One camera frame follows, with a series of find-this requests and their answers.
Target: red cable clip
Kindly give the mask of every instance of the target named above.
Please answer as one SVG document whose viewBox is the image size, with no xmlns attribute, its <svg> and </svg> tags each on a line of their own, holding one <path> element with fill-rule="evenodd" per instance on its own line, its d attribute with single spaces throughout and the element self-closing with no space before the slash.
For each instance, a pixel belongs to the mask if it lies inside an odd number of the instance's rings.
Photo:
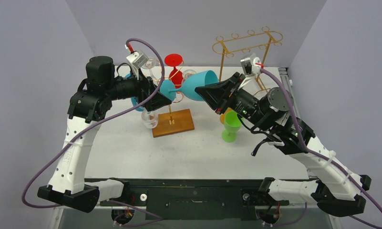
<svg viewBox="0 0 382 229">
<path fill-rule="evenodd" d="M 264 68 L 264 64 L 263 63 L 256 63 L 256 65 L 259 65 L 259 66 L 261 66 L 261 68 Z"/>
</svg>

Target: white knob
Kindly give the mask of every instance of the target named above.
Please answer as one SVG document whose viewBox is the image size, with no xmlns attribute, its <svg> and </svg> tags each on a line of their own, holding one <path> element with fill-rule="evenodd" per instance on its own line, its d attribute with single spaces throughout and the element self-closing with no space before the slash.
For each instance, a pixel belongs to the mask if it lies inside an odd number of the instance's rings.
<svg viewBox="0 0 382 229">
<path fill-rule="evenodd" d="M 140 200 L 141 201 L 146 201 L 147 200 L 147 195 L 146 194 L 141 194 L 140 195 Z"/>
</svg>

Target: wine glass base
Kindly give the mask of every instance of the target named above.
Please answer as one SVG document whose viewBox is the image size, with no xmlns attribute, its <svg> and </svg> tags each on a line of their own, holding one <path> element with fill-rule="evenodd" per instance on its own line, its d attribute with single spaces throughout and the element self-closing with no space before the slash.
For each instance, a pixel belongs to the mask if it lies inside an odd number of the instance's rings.
<svg viewBox="0 0 382 229">
<path fill-rule="evenodd" d="M 222 139 L 225 142 L 234 142 L 237 139 L 237 134 L 236 133 L 231 133 L 227 130 L 224 130 L 222 132 Z"/>
</svg>

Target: screw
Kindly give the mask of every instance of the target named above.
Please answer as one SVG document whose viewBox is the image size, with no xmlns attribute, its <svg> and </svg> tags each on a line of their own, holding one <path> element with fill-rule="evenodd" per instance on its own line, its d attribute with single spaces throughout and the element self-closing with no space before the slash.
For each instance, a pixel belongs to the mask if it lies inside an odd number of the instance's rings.
<svg viewBox="0 0 382 229">
<path fill-rule="evenodd" d="M 245 194 L 243 195 L 243 200 L 247 201 L 248 198 L 250 198 L 250 194 L 245 193 Z"/>
<path fill-rule="evenodd" d="M 147 195 L 146 194 L 141 194 L 140 195 L 140 200 L 141 201 L 146 201 L 147 200 Z"/>
</svg>

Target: wine glass stem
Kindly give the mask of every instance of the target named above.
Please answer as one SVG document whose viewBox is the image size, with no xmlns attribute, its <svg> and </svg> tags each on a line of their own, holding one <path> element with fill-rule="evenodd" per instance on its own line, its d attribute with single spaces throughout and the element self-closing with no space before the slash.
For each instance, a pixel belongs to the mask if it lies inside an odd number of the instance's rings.
<svg viewBox="0 0 382 229">
<path fill-rule="evenodd" d="M 154 79 L 153 71 L 152 71 L 151 68 L 149 68 L 149 72 L 150 72 L 150 77 L 151 77 L 152 79 Z"/>
</svg>

